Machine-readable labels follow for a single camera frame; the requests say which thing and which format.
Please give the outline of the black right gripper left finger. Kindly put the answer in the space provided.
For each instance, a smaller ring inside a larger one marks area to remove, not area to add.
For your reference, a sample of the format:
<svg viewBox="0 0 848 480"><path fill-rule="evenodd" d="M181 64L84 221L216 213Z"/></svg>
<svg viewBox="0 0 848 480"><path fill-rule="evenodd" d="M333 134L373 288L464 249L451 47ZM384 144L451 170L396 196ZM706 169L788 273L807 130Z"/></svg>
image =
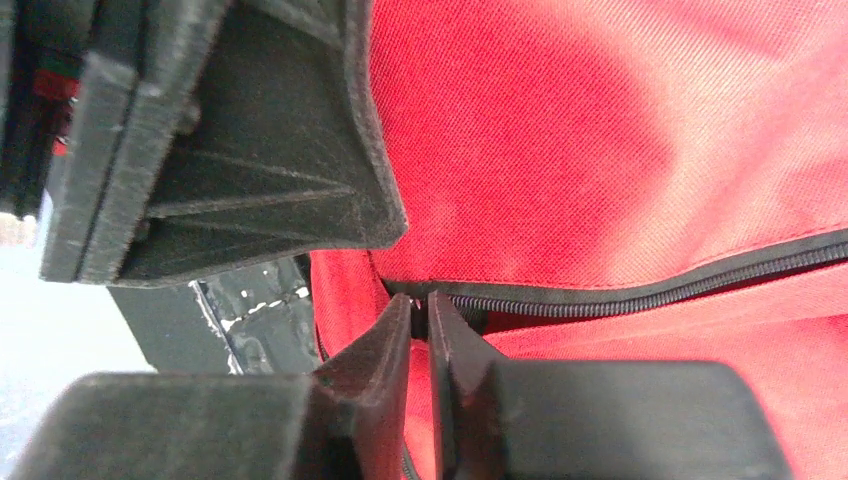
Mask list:
<svg viewBox="0 0 848 480"><path fill-rule="evenodd" d="M48 410L15 479L397 479L411 306L309 374L97 374Z"/></svg>

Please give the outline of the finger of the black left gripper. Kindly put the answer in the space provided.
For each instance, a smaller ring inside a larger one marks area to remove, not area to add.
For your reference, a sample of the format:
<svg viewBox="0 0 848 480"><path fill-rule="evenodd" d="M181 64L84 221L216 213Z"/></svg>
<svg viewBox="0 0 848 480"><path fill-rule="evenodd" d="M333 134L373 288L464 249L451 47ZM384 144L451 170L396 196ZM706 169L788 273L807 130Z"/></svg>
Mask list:
<svg viewBox="0 0 848 480"><path fill-rule="evenodd" d="M154 287L408 223L370 89L369 1L43 1L82 57L40 276Z"/></svg>

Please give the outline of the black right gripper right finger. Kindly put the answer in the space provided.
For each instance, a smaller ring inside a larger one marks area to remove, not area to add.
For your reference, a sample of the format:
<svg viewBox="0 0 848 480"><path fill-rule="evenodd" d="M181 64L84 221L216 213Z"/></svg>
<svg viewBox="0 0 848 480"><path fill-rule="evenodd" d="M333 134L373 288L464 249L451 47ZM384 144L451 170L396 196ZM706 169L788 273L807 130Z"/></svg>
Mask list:
<svg viewBox="0 0 848 480"><path fill-rule="evenodd" d="M702 361L518 360L428 296L441 479L788 479L748 385Z"/></svg>

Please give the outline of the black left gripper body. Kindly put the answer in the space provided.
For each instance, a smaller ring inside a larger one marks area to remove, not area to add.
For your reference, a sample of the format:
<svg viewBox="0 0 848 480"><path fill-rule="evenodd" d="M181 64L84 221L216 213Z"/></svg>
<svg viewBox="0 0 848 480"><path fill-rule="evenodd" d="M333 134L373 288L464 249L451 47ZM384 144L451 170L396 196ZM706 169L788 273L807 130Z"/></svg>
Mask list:
<svg viewBox="0 0 848 480"><path fill-rule="evenodd" d="M76 93L96 1L1 3L1 212L39 210L65 102Z"/></svg>

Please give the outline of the red student backpack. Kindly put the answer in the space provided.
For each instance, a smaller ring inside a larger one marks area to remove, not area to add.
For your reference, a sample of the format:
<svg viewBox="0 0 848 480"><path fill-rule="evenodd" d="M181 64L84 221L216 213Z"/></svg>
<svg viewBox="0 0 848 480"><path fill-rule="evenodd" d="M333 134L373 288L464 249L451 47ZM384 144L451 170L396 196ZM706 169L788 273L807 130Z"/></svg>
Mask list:
<svg viewBox="0 0 848 480"><path fill-rule="evenodd" d="M379 1L370 80L409 227L313 254L328 354L483 298L509 356L730 365L846 477L845 2Z"/></svg>

